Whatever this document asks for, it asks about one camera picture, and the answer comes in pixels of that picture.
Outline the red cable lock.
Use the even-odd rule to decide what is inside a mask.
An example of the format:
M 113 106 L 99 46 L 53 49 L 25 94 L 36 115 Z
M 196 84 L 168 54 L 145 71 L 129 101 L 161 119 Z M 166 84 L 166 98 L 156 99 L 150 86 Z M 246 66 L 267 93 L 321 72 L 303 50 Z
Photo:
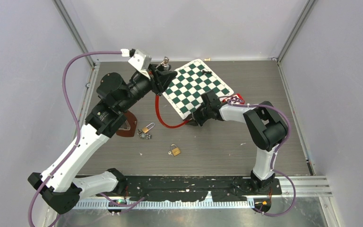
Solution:
M 158 121 L 168 129 L 177 129 L 184 125 L 186 125 L 189 120 L 183 120 L 182 122 L 176 124 L 176 120 L 171 120 L 170 112 L 167 111 L 164 117 L 161 115 L 161 108 L 160 108 L 160 100 L 162 100 L 161 96 L 155 96 L 155 113 L 157 116 Z

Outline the brass padlock with long shackle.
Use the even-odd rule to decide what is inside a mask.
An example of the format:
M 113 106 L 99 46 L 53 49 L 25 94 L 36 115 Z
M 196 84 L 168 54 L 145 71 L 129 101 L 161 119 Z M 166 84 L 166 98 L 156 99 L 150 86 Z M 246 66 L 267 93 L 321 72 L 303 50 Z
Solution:
M 172 155 L 173 157 L 181 154 L 181 150 L 178 146 L 176 146 L 175 144 L 172 144 L 170 146 L 170 151 L 168 152 L 169 155 Z

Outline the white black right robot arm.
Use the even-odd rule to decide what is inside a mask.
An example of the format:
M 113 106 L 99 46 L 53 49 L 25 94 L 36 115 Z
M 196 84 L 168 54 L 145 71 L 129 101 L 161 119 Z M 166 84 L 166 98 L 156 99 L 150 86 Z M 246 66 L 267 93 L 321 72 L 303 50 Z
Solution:
M 275 179 L 274 163 L 278 150 L 290 136 L 286 116 L 268 101 L 255 105 L 242 104 L 237 97 L 222 101 L 212 90 L 202 94 L 201 98 L 202 105 L 192 112 L 187 124 L 202 126 L 209 119 L 245 123 L 257 147 L 249 185 L 255 193 L 263 194 Z

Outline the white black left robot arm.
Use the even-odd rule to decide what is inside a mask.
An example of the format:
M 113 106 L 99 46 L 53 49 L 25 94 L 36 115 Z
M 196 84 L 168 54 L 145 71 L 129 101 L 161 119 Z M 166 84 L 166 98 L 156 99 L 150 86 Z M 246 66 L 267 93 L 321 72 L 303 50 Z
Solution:
M 38 191 L 42 199 L 58 214 L 62 215 L 86 197 L 103 192 L 115 196 L 124 195 L 126 177 L 111 168 L 102 174 L 77 178 L 77 174 L 90 157 L 127 121 L 126 112 L 147 93 L 162 94 L 177 72 L 149 65 L 148 74 L 135 72 L 129 83 L 116 72 L 103 76 L 97 93 L 98 104 L 78 128 L 75 140 L 61 156 L 42 173 L 32 173 L 28 182 Z

